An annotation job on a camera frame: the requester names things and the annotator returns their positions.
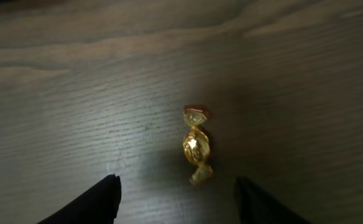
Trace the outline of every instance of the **candy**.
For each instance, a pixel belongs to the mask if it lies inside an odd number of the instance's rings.
[[[206,164],[210,156],[209,138],[203,133],[199,125],[209,118],[209,113],[201,105],[188,105],[184,107],[184,121],[191,130],[185,136],[182,146],[184,154],[191,164],[198,166],[190,182],[199,184],[212,176],[212,168]]]

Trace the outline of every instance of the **black object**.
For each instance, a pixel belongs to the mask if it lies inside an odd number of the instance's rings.
[[[234,188],[241,224],[309,224],[246,177]]]
[[[120,178],[108,175],[40,224],[112,224],[121,200]]]

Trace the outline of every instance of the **golden candy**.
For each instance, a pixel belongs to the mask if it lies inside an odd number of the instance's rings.
[[[212,168],[206,164],[210,156],[209,138],[199,129],[199,125],[208,118],[209,114],[203,106],[189,105],[184,108],[184,121],[191,130],[185,136],[182,146],[188,161],[198,166],[190,179],[194,185],[203,182],[213,174]]]

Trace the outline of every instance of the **wooden surface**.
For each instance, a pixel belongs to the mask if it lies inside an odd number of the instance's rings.
[[[186,104],[214,114],[191,187]],[[363,0],[0,4],[0,223],[115,173],[115,223],[238,223],[246,175],[315,223],[363,224]]]

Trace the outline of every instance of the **wrapped candy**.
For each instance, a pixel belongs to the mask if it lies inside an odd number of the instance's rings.
[[[209,138],[201,131],[199,126],[209,118],[208,111],[200,105],[184,107],[184,121],[191,130],[185,136],[182,146],[184,154],[191,164],[198,166],[190,182],[195,185],[212,176],[212,168],[206,164],[210,156]]]

